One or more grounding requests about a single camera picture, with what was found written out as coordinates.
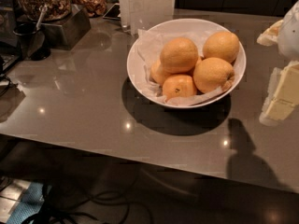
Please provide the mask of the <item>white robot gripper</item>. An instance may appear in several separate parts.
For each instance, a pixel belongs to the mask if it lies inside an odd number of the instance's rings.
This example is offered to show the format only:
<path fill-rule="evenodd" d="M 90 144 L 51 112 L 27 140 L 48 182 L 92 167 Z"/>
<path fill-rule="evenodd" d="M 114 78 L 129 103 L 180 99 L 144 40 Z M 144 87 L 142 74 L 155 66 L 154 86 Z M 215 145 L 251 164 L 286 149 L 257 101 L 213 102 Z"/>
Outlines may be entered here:
<path fill-rule="evenodd" d="M 278 44 L 280 54 L 291 60 L 283 69 L 273 70 L 259 117 L 261 124 L 277 126 L 299 106 L 299 0 L 283 20 L 258 36 L 257 43 L 267 47 Z"/>

